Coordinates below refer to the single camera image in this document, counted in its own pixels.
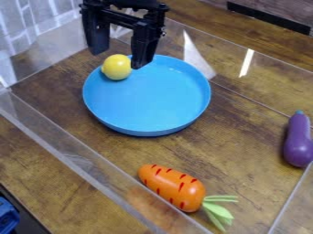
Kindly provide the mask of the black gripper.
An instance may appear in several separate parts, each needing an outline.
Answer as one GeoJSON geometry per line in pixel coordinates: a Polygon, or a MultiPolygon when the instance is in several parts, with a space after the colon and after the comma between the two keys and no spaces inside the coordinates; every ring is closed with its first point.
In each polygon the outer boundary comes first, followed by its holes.
{"type": "Polygon", "coordinates": [[[130,37],[130,68],[151,63],[159,39],[164,35],[163,21],[168,11],[157,0],[82,0],[78,4],[86,46],[93,55],[106,51],[109,24],[133,28],[130,37]],[[145,10],[143,17],[129,16],[122,9],[145,10]]]}

